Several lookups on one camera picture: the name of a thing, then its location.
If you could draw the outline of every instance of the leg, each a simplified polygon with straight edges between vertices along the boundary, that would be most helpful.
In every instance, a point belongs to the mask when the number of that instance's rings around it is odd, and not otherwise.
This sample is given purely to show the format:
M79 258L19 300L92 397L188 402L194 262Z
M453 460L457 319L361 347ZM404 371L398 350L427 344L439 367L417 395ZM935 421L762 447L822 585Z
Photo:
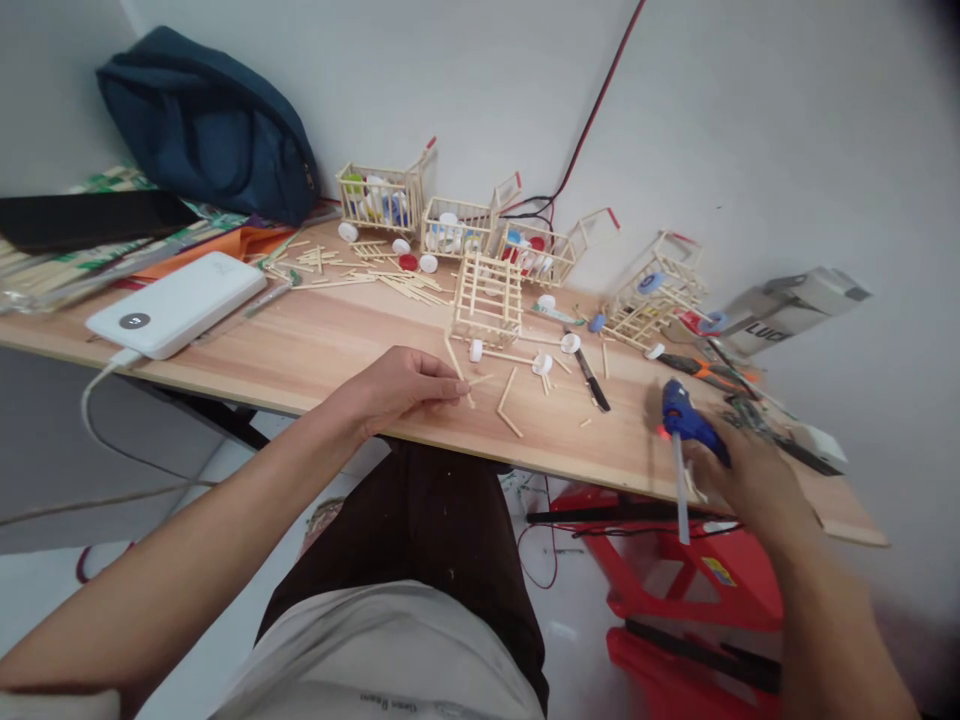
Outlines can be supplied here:
M409 482L414 577L450 595L493 629L546 714L543 637L497 479L502 466L412 444L400 457Z
M414 577L402 471L391 453L347 496L337 518L274 590L258 641L283 613L314 595Z

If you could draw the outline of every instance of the wooden desk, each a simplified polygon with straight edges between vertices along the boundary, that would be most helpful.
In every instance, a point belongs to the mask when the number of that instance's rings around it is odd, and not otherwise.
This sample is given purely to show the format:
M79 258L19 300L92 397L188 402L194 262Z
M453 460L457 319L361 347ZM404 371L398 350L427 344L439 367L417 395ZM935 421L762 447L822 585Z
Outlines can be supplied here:
M344 258L352 255L337 237L335 223L312 228L301 237L317 239L328 251L341 249ZM455 278L451 273L456 269L454 262L444 261L433 277L452 289ZM126 292L108 291L49 317L0 318L0 344L103 366L117 348L102 340L88 342L91 333L83 323ZM525 307L540 294L536 288L524 292ZM578 300L585 309L596 306L595 299L570 291L555 295L558 307L565 311ZM451 310L414 302L381 283L292 292L229 333L188 348L171 360L141 362L130 374L161 385L300 415L391 345L417 347L446 361L443 329ZM557 338L561 332L556 323L531 313L524 316L525 334ZM604 379L598 337L590 333L582 333L582 337L584 353L601 381L612 412L601 413L593 406L572 357L562 356L571 374L559 367L551 373L556 389L549 397L544 396L540 379L526 366L518 366L504 409L523 431L524 438L520 439L494 412L515 364L489 357L478 365L471 364L467 346L454 341L454 350L462 353L460 363L468 379L496 375L474 389L477 408L470 410L467 403L461 403L436 415L417 414L398 422L388 434L558 477L676 500L670 442L656 432L660 390L675 373L645 360L625 345L610 342L610 378ZM510 352L533 357L538 347L518 341ZM559 348L544 349L559 354ZM701 406L721 399L719 391L697 380L689 379L685 386ZM587 418L593 422L579 428ZM791 458L788 462L797 469L804 492L830 535L865 545L886 545L883 534L843 479L819 475Z

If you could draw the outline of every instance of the orange paper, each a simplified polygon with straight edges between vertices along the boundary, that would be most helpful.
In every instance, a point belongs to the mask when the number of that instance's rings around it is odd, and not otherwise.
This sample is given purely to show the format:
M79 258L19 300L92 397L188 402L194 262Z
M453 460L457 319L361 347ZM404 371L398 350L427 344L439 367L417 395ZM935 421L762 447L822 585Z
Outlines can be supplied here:
M214 250L219 250L237 260L243 260L245 256L253 253L270 253L280 247L292 234L293 231L290 228L238 227L226 235L221 235L146 270L141 270L134 277L148 281L159 280Z

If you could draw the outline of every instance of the dark blue bag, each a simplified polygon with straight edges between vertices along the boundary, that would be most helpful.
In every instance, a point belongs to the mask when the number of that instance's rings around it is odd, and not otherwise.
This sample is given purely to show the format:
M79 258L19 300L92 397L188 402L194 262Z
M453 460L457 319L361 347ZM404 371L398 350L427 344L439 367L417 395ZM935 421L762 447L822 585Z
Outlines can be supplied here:
M316 204L317 163L300 117L226 53L158 27L97 70L97 82L159 188L293 226Z

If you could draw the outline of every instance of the floor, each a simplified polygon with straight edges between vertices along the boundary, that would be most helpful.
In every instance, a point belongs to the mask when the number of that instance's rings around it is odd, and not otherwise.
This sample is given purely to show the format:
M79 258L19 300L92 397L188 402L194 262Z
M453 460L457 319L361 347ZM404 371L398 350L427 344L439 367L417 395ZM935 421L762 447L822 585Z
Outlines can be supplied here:
M268 437L274 437L290 422L260 413L254 425ZM382 441L368 442L317 503L348 494L386 453ZM226 442L204 468L202 479L222 480L250 457L250 451ZM515 472L501 482L519 535L526 526L523 515L528 510L546 507L544 479ZM562 481L551 481L551 493L556 495L564 485ZM217 707L227 680L250 651L273 588L296 558L312 512L313 507L304 512L247 588L160 686L138 718L199 720ZM116 558L124 547L97 547L87 564L91 574ZM551 720L590 715L638 717L632 709L638 698L631 684L607 657L605 634L619 624L605 603L607 581L580 540L557 533L557 549L557 578L551 589L539 589L527 578L547 649L544 672L551 688L549 716ZM540 584L549 583L553 575L551 551L547 528L534 528L523 539L521 559ZM78 555L78 549L61 549L0 557L0 655L79 587L74 577Z

